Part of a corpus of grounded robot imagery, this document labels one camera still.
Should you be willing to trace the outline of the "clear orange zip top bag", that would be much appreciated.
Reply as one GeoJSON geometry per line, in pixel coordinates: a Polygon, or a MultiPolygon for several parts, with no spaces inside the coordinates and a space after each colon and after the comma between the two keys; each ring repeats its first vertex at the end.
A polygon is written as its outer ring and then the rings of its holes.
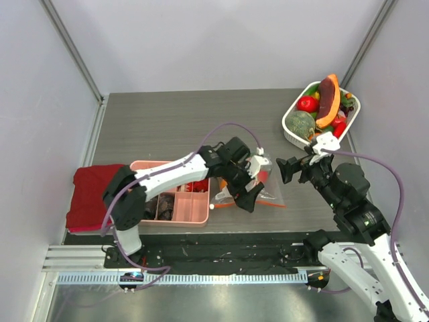
{"type": "Polygon", "coordinates": [[[250,165],[251,174],[259,172],[246,184],[245,197],[234,197],[224,178],[218,177],[218,189],[209,203],[209,209],[232,207],[239,201],[240,205],[252,206],[265,205],[268,207],[286,208],[277,179],[272,174],[273,163],[268,154],[262,156],[252,153],[246,161],[250,165]]]}

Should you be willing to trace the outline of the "toy red pomegranate apple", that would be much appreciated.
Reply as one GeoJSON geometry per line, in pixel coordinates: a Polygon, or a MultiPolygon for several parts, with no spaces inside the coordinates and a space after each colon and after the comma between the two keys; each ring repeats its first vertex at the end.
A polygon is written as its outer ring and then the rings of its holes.
{"type": "Polygon", "coordinates": [[[258,174],[258,180],[262,183],[266,183],[271,175],[271,170],[261,170],[258,174]]]}

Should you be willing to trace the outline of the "toy orange fruit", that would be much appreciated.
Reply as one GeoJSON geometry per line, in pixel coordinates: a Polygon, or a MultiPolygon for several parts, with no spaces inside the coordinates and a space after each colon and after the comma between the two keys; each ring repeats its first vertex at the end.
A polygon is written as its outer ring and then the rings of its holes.
{"type": "Polygon", "coordinates": [[[227,182],[223,178],[218,178],[219,189],[223,190],[227,186],[227,182]]]}

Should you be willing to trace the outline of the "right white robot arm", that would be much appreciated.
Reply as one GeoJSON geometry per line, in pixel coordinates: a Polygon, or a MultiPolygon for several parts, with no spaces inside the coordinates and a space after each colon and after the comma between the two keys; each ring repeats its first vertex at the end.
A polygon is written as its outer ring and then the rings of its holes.
{"type": "Polygon", "coordinates": [[[332,209],[340,232],[365,257],[373,274],[349,259],[322,229],[304,239],[305,261],[335,272],[367,303],[375,321],[427,321],[428,297],[406,267],[393,241],[393,229],[367,198],[370,184],[361,167],[342,163],[333,169],[330,156],[317,163],[311,159],[278,158],[283,182],[289,183],[298,173],[300,183],[312,184],[332,209]]]}

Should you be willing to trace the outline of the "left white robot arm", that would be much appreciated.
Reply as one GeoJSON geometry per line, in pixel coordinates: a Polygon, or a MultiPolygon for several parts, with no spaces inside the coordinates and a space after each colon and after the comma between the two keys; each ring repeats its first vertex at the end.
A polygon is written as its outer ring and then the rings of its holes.
{"type": "Polygon", "coordinates": [[[189,155],[145,170],[121,167],[105,189],[102,200],[107,219],[121,249],[119,259],[127,267],[138,266],[143,258],[138,225],[150,199],[180,185],[208,178],[222,178],[236,206],[249,213],[264,188],[257,177],[271,166],[258,148],[252,154],[238,137],[216,146],[201,146],[189,155]]]}

